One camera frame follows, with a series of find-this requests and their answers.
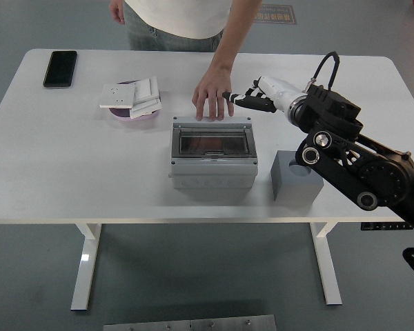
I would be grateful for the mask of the person's right hand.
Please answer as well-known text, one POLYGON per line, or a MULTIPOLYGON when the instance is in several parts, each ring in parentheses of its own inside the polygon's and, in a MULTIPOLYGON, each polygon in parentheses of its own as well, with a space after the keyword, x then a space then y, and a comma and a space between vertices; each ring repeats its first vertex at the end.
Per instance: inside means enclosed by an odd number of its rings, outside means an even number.
POLYGON ((109 11, 111 13, 112 19, 120 24, 125 24, 124 19, 124 0, 111 0, 109 3, 109 11))

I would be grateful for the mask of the person's left hand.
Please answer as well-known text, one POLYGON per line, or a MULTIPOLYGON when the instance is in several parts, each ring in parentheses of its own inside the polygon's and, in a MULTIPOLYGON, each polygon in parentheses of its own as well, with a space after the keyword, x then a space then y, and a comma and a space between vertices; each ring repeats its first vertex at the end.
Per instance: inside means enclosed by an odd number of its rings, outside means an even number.
POLYGON ((211 64, 194 90, 192 103, 196 109, 195 118, 201 121, 204 117, 204 107, 208 106, 208 118, 211 121, 223 120, 226 112, 234 115, 234 105, 225 100, 224 92, 232 90, 231 67, 211 64))

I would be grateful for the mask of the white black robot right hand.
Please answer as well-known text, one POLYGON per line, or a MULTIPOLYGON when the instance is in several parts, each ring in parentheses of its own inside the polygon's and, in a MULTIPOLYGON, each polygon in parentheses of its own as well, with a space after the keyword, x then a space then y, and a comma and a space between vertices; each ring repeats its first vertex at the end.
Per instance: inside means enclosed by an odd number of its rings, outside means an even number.
POLYGON ((254 80, 246 94, 222 93, 225 100, 237 106, 272 113, 280 110, 285 114, 303 104, 306 96, 288 82, 267 76, 254 80))

